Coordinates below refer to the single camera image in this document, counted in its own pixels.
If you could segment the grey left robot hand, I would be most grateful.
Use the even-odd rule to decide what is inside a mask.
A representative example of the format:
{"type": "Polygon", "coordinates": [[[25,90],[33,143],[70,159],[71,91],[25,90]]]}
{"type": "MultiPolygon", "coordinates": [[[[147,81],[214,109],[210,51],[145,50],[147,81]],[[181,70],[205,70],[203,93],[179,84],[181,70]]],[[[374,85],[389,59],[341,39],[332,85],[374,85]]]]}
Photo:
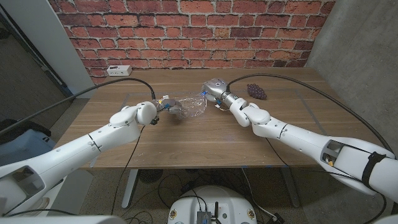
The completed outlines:
{"type": "Polygon", "coordinates": [[[151,121],[152,125],[156,125],[158,123],[159,115],[163,111],[170,114],[182,114],[182,104],[174,98],[169,98],[168,95],[163,96],[159,100],[153,100],[152,103],[155,105],[157,110],[155,118],[151,121]]]}

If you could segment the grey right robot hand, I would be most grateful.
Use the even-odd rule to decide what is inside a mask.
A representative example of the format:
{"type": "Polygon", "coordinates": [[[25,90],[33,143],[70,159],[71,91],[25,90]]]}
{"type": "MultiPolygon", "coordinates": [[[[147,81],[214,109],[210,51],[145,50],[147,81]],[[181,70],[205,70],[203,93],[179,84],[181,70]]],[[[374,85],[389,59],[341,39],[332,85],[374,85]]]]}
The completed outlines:
{"type": "Polygon", "coordinates": [[[227,90],[227,85],[222,78],[213,78],[203,83],[201,92],[210,102],[225,105],[228,108],[235,104],[238,109],[242,110],[248,105],[247,101],[227,90]]]}

